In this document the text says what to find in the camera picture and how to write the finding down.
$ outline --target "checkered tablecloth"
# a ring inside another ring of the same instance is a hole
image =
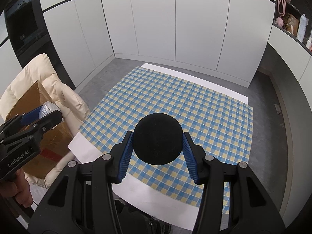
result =
[[[127,74],[96,106],[80,132],[107,153],[127,130],[151,113],[166,113],[188,131],[195,144],[221,162],[248,162],[252,143],[252,107],[196,83],[147,68]],[[133,152],[128,173],[174,199],[199,207],[203,186],[190,179],[181,153],[173,162],[153,166]],[[223,212],[229,211],[225,183]]]

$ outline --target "cream cushion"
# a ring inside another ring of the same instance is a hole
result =
[[[0,115],[2,118],[6,119],[15,103],[37,80],[60,108],[68,128],[75,136],[80,125],[90,114],[90,110],[77,93],[60,81],[46,54],[39,54],[32,59],[5,90],[0,99]],[[31,184],[49,188],[65,165],[74,158],[74,154],[69,152],[44,179],[38,179],[27,173],[25,173],[25,177]]]

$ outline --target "white table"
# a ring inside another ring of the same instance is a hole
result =
[[[197,77],[147,63],[142,67],[197,83],[248,104],[246,96]],[[74,137],[68,147],[81,163],[92,162],[102,155],[81,133]],[[130,174],[126,175],[121,184],[113,184],[112,187],[115,194],[149,215],[169,224],[193,230],[199,208],[162,194]]]

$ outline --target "baseboard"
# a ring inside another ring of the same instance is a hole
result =
[[[266,69],[264,69],[264,68],[262,68],[262,67],[258,67],[257,71],[259,71],[259,72],[261,72],[261,73],[263,73],[263,74],[265,74],[265,75],[268,75],[268,76],[271,75],[271,72],[270,72],[270,71],[268,71],[268,70],[266,70]]]
[[[246,82],[242,79],[236,78],[234,76],[230,76],[224,73],[221,73],[219,71],[211,70],[208,68],[203,68],[183,62],[178,62],[178,61],[171,61],[171,60],[166,60],[166,59],[161,59],[161,58],[156,58],[156,57],[149,57],[149,56],[143,56],[143,55],[134,55],[134,54],[115,54],[116,58],[121,58],[121,59],[129,59],[129,60],[137,60],[137,61],[144,61],[144,62],[152,62],[152,63],[157,63],[157,64],[163,64],[163,65],[168,65],[168,66],[173,66],[177,68],[184,68],[192,71],[196,71],[199,73],[207,74],[210,76],[214,76],[217,78],[221,78],[227,81],[230,81],[232,83],[236,83],[239,85],[242,85],[244,87],[248,87],[250,82]]]
[[[75,89],[76,93],[79,93],[87,84],[94,78],[107,64],[109,64],[113,59],[115,59],[115,55],[112,54],[108,57],[104,62],[102,62],[99,66],[95,68]]]
[[[280,90],[272,74],[270,74],[270,79],[276,91],[278,101],[280,102],[280,109],[282,110],[282,113],[283,113],[286,137],[287,137],[287,153],[288,153],[287,178],[286,178],[284,197],[283,197],[282,205],[280,207],[280,215],[283,217],[285,214],[289,196],[291,193],[291,184],[292,184],[293,169],[294,169],[293,142],[292,142],[292,135],[291,135],[291,126],[289,123],[288,114],[287,114],[284,100],[282,98],[282,94],[280,93]]]

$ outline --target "human hand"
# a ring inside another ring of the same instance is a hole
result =
[[[29,190],[29,183],[25,179],[24,171],[21,168],[15,174],[16,178],[13,181],[0,182],[0,194],[3,198],[15,196],[19,204],[30,207],[32,205],[32,194]]]

